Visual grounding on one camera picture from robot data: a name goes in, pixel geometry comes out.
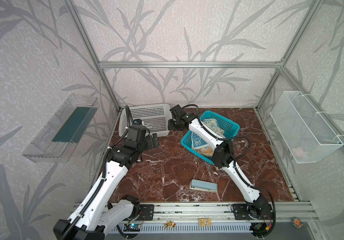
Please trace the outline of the white perforated plastic basket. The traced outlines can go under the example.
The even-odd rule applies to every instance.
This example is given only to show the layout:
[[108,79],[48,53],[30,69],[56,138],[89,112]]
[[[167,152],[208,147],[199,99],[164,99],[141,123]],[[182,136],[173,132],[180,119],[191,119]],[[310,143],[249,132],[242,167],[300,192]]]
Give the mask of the white perforated plastic basket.
[[172,119],[170,105],[156,104],[129,107],[133,120],[140,119],[142,124],[150,129],[150,133],[156,133],[158,137],[168,136],[168,121]]

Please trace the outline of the blue bunny pattern towel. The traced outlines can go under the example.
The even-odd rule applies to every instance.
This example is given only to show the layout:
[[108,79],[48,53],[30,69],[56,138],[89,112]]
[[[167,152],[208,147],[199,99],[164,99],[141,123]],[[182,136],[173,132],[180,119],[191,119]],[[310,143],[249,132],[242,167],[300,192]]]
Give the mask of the blue bunny pattern towel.
[[189,130],[192,133],[192,143],[194,150],[211,149],[215,150],[217,145],[221,144],[220,139],[225,138],[225,130],[220,127],[220,122],[216,119],[201,120],[203,126],[199,123],[199,119],[194,119],[189,124]]

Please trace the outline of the teal perforated plastic basket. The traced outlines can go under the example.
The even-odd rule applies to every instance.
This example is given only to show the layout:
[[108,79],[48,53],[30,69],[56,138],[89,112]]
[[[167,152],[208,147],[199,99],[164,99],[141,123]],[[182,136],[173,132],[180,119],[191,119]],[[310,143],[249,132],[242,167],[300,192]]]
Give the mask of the teal perforated plastic basket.
[[[200,117],[202,123],[204,124],[206,120],[209,119],[215,119],[217,126],[224,131],[223,137],[224,138],[231,138],[238,134],[240,130],[239,124],[233,122],[232,120],[223,117],[220,114],[214,113],[212,111],[205,111],[201,117]],[[186,148],[190,153],[195,155],[196,157],[202,159],[203,161],[207,162],[210,165],[214,165],[212,161],[212,157],[210,156],[204,156],[198,153],[196,150],[193,149],[193,143],[192,141],[192,134],[194,134],[192,131],[188,131],[184,137],[181,140],[181,144],[184,148]]]

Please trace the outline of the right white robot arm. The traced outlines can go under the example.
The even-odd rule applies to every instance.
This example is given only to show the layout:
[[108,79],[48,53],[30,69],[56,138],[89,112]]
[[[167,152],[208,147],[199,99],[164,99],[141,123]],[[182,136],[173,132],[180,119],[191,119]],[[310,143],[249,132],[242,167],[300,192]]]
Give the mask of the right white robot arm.
[[[259,220],[264,217],[276,219],[276,206],[274,198],[268,189],[259,189],[249,181],[238,164],[238,160],[251,149],[251,141],[246,136],[222,138],[215,131],[203,124],[199,116],[199,107],[189,104],[181,107],[176,105],[170,109],[172,118],[168,121],[168,129],[172,131],[189,130],[198,135],[213,150],[212,162],[225,171],[241,191],[247,204],[247,211],[252,219]],[[232,140],[245,139],[248,148],[239,156],[234,154]]]

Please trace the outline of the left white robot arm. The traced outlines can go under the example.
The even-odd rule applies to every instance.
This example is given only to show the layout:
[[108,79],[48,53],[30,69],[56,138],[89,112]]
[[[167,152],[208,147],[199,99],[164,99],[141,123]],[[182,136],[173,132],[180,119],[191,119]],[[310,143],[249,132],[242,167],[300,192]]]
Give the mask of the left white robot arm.
[[102,173],[79,205],[66,220],[58,220],[53,232],[58,240],[104,240],[123,220],[139,215],[139,200],[125,196],[106,213],[103,212],[114,190],[144,151],[159,147],[157,134],[133,120],[125,107],[128,126],[121,137],[124,141],[108,147]]

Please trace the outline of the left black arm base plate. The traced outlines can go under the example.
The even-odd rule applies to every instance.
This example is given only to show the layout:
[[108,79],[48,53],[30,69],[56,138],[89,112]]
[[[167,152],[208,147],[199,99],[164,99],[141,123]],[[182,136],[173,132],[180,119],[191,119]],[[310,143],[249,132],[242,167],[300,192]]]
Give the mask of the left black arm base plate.
[[139,215],[137,216],[137,221],[152,221],[154,215],[153,204],[140,204]]

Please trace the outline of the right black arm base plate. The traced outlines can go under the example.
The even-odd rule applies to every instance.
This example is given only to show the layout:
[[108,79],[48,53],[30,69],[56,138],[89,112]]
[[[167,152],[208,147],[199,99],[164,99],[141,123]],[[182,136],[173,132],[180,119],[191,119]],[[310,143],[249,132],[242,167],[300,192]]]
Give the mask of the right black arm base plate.
[[232,204],[231,212],[237,221],[250,221],[252,219],[249,215],[247,204]]

